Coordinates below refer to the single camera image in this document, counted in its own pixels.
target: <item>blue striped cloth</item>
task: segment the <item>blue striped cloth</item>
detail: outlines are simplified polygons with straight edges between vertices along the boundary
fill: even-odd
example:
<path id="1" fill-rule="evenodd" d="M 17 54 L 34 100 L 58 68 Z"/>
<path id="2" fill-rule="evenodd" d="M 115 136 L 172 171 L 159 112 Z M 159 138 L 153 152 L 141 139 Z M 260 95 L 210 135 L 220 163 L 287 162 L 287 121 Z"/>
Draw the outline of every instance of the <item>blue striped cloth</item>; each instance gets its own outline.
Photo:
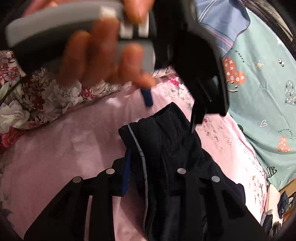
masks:
<path id="1" fill-rule="evenodd" d="M 250 24 L 240 0 L 195 0 L 198 21 L 216 38 L 221 56 L 231 49 L 237 36 Z"/>

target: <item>floral pillow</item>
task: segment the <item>floral pillow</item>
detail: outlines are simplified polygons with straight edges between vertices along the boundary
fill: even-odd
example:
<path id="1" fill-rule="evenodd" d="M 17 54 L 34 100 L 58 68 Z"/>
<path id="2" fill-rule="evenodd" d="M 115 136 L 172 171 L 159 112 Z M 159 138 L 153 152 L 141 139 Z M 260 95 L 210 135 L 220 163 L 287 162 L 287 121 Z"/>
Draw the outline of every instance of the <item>floral pillow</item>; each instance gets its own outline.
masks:
<path id="1" fill-rule="evenodd" d="M 24 76 L 12 51 L 0 51 L 0 99 Z M 86 88 L 77 82 L 67 88 L 58 85 L 45 68 L 34 72 L 27 83 L 19 85 L 0 106 L 0 154 L 26 130 L 54 121 L 69 108 L 119 90 L 121 85 L 101 81 Z"/>

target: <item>pink bedsheet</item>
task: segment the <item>pink bedsheet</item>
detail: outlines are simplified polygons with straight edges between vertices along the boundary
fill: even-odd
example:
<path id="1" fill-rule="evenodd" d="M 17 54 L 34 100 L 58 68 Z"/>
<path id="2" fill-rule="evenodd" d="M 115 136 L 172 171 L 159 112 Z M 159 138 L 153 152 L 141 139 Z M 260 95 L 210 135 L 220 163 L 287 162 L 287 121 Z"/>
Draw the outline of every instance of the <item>pink bedsheet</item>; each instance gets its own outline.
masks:
<path id="1" fill-rule="evenodd" d="M 27 133 L 5 154 L 1 178 L 3 208 L 16 232 L 26 230 L 50 200 L 75 176 L 94 177 L 125 153 L 118 129 L 175 102 L 190 119 L 193 100 L 173 80 L 152 89 L 154 105 L 146 109 L 139 90 L 130 87 L 94 104 L 65 114 L 54 123 Z M 253 148 L 232 117 L 206 115 L 196 128 L 202 147 L 227 177 L 245 188 L 246 206 L 260 222 L 267 191 L 265 173 Z M 116 240 L 145 240 L 143 202 L 134 188 L 113 199 Z"/>

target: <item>hand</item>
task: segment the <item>hand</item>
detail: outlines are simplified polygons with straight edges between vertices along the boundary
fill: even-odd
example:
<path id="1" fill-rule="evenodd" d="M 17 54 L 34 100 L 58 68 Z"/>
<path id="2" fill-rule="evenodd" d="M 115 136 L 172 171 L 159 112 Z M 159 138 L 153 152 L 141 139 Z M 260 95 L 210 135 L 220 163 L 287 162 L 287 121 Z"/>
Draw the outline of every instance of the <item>hand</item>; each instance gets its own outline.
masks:
<path id="1" fill-rule="evenodd" d="M 34 0 L 24 15 L 70 1 L 76 0 Z M 134 24 L 146 19 L 153 2 L 154 0 L 123 0 L 125 12 Z M 119 84 L 132 81 L 144 88 L 154 86 L 155 79 L 141 70 L 144 54 L 141 45 L 127 45 L 122 51 L 119 64 L 115 63 L 119 27 L 117 19 L 104 18 L 93 25 L 91 33 L 74 33 L 64 50 L 60 72 L 56 76 L 58 83 L 70 86 L 79 79 L 82 85 L 90 87 L 103 79 Z"/>

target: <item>red heart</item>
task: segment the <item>red heart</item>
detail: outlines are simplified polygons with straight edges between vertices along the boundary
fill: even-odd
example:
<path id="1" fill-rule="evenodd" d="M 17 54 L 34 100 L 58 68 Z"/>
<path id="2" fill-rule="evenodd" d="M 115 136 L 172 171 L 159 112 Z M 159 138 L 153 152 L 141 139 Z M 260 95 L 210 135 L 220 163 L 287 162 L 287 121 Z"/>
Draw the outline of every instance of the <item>red heart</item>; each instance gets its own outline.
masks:
<path id="1" fill-rule="evenodd" d="M 228 57 L 223 60 L 223 67 L 225 69 L 226 77 L 233 75 L 233 73 L 237 70 L 235 62 Z"/>
<path id="2" fill-rule="evenodd" d="M 278 151 L 289 152 L 291 148 L 287 145 L 287 137 L 279 139 Z"/>
<path id="3" fill-rule="evenodd" d="M 247 77 L 246 77 L 246 75 L 243 72 L 236 71 L 234 73 L 234 80 L 233 80 L 234 84 L 241 85 L 244 82 L 246 82 L 246 80 L 247 80 Z"/>

